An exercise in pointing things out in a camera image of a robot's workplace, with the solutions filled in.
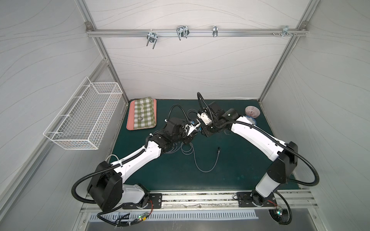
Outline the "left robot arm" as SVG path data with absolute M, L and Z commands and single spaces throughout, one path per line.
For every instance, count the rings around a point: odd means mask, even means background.
M 97 204 L 103 212 L 112 210 L 120 201 L 146 208 L 149 190 L 140 184 L 127 185 L 126 181 L 147 163 L 171 152 L 175 144 L 190 143 L 200 125 L 199 118 L 168 116 L 164 126 L 149 134 L 138 150 L 112 163 L 103 161 L 95 172 L 77 180 L 71 188 L 72 196 L 82 203 Z

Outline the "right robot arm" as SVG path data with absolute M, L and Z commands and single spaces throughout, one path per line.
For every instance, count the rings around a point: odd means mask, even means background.
M 225 111 L 216 103 L 207 104 L 200 92 L 197 93 L 197 99 L 200 106 L 198 118 L 203 135 L 210 137 L 216 133 L 229 130 L 253 144 L 272 161 L 267 172 L 253 190 L 253 197 L 267 198 L 281 184 L 287 182 L 294 182 L 309 187 L 318 185 L 320 181 L 318 171 L 307 159 L 298 154 L 298 146 L 295 143 L 286 143 L 278 140 L 254 125 L 246 116 L 239 115 L 233 108 Z M 298 160 L 305 163 L 312 171 L 314 175 L 312 182 L 303 182 L 290 178 L 298 165 Z

